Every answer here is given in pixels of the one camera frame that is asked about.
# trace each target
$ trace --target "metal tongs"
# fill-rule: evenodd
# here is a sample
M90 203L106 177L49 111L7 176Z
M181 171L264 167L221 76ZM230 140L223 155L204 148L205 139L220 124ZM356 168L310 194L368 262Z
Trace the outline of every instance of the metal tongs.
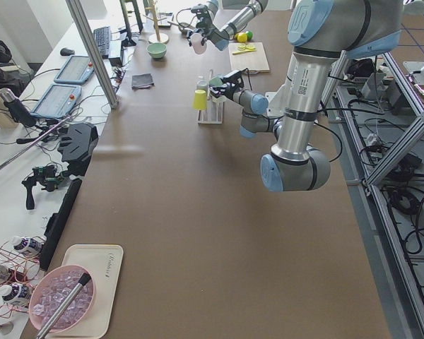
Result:
M72 301L77 297L78 293L82 290L82 288L88 284L91 280L91 275L84 273L80 279L78 280L77 285L72 289L72 291L67 295L66 299L58 306L58 309L53 313L47 323L41 327L40 331L36 335L36 339L44 339L45 336L52 329L54 324L57 323L58 319L61 318L64 311L68 308L68 306L72 303Z

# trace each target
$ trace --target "cutting board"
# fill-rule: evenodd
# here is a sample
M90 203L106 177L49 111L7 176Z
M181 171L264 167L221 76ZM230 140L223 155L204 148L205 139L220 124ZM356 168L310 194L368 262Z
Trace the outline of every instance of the cutting board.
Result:
M270 72L269 62L266 58L266 51L262 42L251 42L255 47L255 52L246 52L242 54L232 55L234 51L238 51L237 46L240 43L230 43L228 47L229 59L231 60L231 69L245 69L258 72Z

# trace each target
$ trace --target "computer mouse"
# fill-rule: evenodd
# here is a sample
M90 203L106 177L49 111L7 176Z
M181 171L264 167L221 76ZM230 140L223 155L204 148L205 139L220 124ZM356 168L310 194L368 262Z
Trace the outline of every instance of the computer mouse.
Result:
M69 48L61 48L61 51L59 51L59 53L63 56L63 57L67 57L68 55L72 55L75 54L76 51L74 51L73 49L69 49Z

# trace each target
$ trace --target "bottle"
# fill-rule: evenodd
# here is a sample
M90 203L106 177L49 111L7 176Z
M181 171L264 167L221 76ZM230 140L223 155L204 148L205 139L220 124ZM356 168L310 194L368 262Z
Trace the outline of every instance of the bottle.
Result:
M16 283L18 281L26 281L26 276L18 271L8 268L0 264L0 284Z
M203 76L198 77L198 82L196 83L196 89L197 90L203 90L207 93L208 90L208 83L204 80Z
M3 301L13 306L27 307L30 303L33 288L29 285L13 283L0 287L0 295Z
M33 238L14 236L11 243L17 252L27 258L39 256L42 251L42 243Z

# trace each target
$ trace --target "blue joint cap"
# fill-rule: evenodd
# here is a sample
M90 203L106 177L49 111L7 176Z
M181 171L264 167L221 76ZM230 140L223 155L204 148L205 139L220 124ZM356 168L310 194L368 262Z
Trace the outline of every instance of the blue joint cap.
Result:
M303 0L292 13L289 22L288 40L301 46L316 35L330 15L334 0Z
M217 43L215 43L215 46L220 50L220 51L223 51L223 50L225 50L227 47L228 47L228 45L229 45L229 41L227 41L227 40L220 40L220 41L218 41Z
M240 127L240 135L248 139L253 139L256 136L255 133L248 131L244 126Z
M281 180L280 170L276 166L271 155L265 154L261 158L261 178L264 186L271 192L282 192L283 180Z
M391 33L385 37L375 41L364 44L363 46L356 47L347 52L348 59L360 59L373 57L374 55L382 54L391 51L399 44L401 38L401 31Z
M252 98L251 108L255 114L264 114L267 112L269 101L262 94L256 94Z

